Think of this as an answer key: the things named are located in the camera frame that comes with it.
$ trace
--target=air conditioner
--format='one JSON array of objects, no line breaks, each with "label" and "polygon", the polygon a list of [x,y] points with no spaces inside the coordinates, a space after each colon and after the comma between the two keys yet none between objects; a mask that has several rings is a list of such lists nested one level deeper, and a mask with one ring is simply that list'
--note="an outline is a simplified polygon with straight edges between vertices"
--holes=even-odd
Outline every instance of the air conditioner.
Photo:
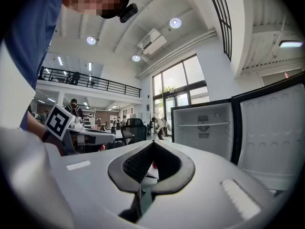
[{"label": "air conditioner", "polygon": [[143,54],[152,55],[155,51],[161,48],[167,40],[156,29],[152,29],[138,44],[138,47],[144,50]]}]

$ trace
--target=red object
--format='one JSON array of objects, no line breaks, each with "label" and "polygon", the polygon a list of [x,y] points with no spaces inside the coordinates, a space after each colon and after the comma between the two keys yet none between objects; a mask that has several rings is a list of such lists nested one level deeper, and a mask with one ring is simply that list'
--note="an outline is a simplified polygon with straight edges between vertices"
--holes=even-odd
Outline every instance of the red object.
[{"label": "red object", "polygon": [[99,151],[105,150],[105,145],[102,145]]}]

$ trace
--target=black cap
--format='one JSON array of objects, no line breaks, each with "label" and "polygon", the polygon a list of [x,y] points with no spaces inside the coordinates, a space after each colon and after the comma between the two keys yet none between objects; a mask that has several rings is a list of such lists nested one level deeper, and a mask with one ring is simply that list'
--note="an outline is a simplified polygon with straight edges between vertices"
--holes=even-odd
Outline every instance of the black cap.
[{"label": "black cap", "polygon": [[109,10],[107,14],[100,15],[104,19],[111,19],[115,16],[119,16],[127,7],[129,0],[121,0],[120,7],[117,10]]}]

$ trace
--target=ceiling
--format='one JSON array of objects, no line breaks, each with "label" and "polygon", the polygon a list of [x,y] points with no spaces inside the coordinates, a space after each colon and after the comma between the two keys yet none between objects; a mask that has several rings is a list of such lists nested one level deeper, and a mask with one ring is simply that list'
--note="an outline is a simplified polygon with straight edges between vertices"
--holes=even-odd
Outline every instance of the ceiling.
[{"label": "ceiling", "polygon": [[305,59],[304,47],[279,47],[284,40],[304,41],[281,0],[253,0],[253,13],[253,34],[242,73],[291,65]]},{"label": "ceiling", "polygon": [[[63,66],[60,65],[58,57],[61,58]],[[73,71],[95,77],[101,77],[103,65],[96,62],[91,62],[92,67],[91,71],[89,71],[88,63],[88,61],[82,60],[76,56],[67,56],[48,52],[42,65],[46,68]]]},{"label": "ceiling", "polygon": [[[54,103],[49,101],[47,98],[51,98],[52,100],[58,102],[58,97],[59,97],[59,92],[36,89],[36,94],[35,94],[34,99],[41,100],[41,101],[45,102],[46,104],[53,105]],[[63,99],[63,105],[67,106],[71,102],[72,99],[76,99],[78,105],[84,105],[84,102],[86,102],[90,108],[98,108],[98,109],[105,109],[105,110],[108,110],[111,108],[113,110],[118,110],[120,108],[124,108],[124,107],[132,104],[132,103],[128,103],[128,102],[119,102],[119,101],[113,101],[113,100],[109,100],[109,99],[102,99],[102,98],[96,98],[96,97],[65,94],[64,99]]]},{"label": "ceiling", "polygon": [[[105,20],[62,7],[45,66],[88,74],[85,65],[94,62],[92,75],[97,77],[103,65],[139,72],[147,63],[144,60],[134,62],[131,58],[136,53],[141,55],[142,50],[137,45],[152,29],[161,32],[167,43],[153,55],[147,55],[151,61],[162,57],[167,48],[179,47],[185,38],[191,40],[207,31],[189,0],[130,0],[130,3],[136,3],[139,12],[126,23],[120,23],[118,17]],[[169,26],[169,21],[175,17],[182,21],[178,29]],[[88,36],[97,39],[96,45],[86,42]],[[63,59],[64,66],[59,66],[57,56]]]}]

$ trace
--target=fridge vent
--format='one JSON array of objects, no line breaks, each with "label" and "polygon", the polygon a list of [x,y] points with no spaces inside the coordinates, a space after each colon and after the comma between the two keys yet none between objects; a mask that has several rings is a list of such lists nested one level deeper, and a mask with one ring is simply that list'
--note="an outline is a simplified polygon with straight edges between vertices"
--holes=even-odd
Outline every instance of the fridge vent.
[{"label": "fridge vent", "polygon": [[200,139],[207,139],[210,137],[210,133],[198,133]]},{"label": "fridge vent", "polygon": [[199,126],[198,129],[201,132],[206,132],[210,128],[209,125]]},{"label": "fridge vent", "polygon": [[208,121],[209,120],[209,116],[207,115],[200,115],[198,116],[198,121]]}]

